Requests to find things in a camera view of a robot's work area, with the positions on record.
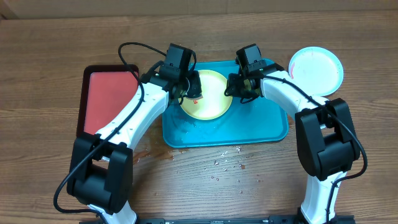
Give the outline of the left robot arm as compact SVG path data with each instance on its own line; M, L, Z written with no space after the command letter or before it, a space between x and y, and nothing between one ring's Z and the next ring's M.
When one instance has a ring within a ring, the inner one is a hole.
M147 73L139 77L137 91L129 103L105 127L95 134L80 133L73 144L68 175L53 196L53 205L61 213L81 213L58 204L62 188L87 205L97 223L135 223L136 213L128 198L132 189L133 154L137 143L152 122L173 101L201 98L200 78L193 50L170 44Z

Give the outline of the yellow green plate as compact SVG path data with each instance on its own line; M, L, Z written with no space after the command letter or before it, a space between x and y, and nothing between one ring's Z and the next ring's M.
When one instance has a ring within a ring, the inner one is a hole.
M211 120L223 115L231 106L233 97L225 96L227 79L213 70L198 71L202 98L184 100L181 107L189 116L199 120Z

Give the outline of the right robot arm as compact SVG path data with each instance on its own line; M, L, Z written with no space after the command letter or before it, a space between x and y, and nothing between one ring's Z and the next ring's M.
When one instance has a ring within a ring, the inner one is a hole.
M251 44L236 52L237 73L231 73L225 96L249 103L264 97L280 106L295 121L299 161L308 174L305 197L292 223L354 223L354 216L337 215L335 203L353 162L365 157L348 104L328 100L305 88L278 63L266 62Z

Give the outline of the dark green sponge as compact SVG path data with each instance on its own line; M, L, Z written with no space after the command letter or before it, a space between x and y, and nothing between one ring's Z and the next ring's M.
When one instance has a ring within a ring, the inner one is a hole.
M188 99L188 100L195 101L195 100L200 100L200 99L202 99L203 96L202 96L202 95L197 95L197 96L186 96L185 98Z

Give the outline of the light blue plate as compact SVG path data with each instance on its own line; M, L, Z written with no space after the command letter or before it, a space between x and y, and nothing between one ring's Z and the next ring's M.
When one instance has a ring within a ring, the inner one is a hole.
M305 47L289 62L289 75L305 92L328 96L339 89L344 79L338 57L321 47Z

